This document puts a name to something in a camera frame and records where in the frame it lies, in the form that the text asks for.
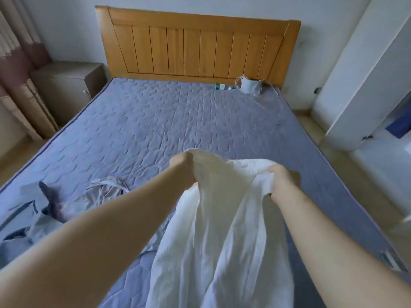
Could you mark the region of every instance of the person's left arm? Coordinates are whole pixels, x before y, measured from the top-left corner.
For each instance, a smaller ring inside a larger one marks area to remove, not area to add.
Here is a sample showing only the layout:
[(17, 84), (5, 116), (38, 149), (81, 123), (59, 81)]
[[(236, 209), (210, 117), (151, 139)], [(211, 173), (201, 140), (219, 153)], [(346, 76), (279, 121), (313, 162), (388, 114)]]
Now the person's left arm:
[(67, 222), (0, 271), (0, 307), (97, 307), (193, 183), (185, 152), (140, 188)]

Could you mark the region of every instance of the beige and brown curtain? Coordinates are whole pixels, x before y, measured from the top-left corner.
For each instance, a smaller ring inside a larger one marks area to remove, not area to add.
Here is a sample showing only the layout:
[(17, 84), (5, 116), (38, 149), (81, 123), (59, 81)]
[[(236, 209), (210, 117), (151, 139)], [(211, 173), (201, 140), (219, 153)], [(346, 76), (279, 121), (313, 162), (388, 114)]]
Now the beige and brown curtain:
[(0, 99), (34, 140), (58, 129), (29, 77), (50, 62), (20, 0), (0, 0)]

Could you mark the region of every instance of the person's right arm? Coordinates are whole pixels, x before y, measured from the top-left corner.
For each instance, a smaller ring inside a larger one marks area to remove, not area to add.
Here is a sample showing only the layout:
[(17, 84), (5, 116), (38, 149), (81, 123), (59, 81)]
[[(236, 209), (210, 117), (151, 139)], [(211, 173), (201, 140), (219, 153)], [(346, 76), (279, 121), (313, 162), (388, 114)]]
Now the person's right arm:
[(411, 287), (336, 226), (276, 164), (272, 200), (328, 308), (410, 307)]

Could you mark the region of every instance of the hand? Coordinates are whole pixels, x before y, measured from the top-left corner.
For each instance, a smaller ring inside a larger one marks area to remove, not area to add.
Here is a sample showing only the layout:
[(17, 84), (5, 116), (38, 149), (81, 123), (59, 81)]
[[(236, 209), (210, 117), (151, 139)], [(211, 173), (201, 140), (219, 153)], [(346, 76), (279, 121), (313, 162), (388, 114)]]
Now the hand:
[(301, 186), (301, 175), (299, 172), (294, 170), (289, 170), (281, 164), (274, 164), (268, 169), (270, 172), (274, 173), (274, 184), (273, 192), (271, 198), (274, 200), (275, 193), (278, 189), (281, 189), (281, 186), (285, 185), (294, 185), (300, 188)]
[(179, 167), (182, 170), (184, 190), (188, 190), (196, 182), (193, 175), (194, 161), (190, 152), (176, 154), (170, 159), (169, 167)]

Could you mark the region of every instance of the headboard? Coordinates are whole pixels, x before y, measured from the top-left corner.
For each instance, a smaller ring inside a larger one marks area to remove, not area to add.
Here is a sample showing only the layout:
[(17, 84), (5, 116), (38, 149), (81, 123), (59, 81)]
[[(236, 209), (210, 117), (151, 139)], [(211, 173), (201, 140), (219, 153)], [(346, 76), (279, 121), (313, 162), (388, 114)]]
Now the headboard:
[(301, 22), (96, 6), (113, 77), (281, 88)]

